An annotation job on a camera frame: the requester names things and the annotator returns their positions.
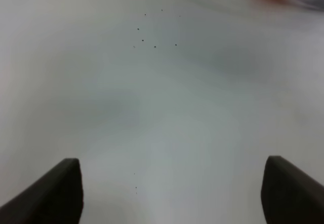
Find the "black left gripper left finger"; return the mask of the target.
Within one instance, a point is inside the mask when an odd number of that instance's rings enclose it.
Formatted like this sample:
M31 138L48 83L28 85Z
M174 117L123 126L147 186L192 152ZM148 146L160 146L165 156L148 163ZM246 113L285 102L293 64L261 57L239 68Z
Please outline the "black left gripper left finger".
M79 159L66 158L1 206L1 223L79 223L83 207Z

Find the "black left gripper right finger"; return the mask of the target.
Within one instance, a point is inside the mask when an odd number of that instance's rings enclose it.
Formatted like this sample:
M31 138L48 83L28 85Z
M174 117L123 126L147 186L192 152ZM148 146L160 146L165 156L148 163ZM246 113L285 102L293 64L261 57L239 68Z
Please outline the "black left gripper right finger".
M281 156L266 161L261 203L267 223L323 223L323 185Z

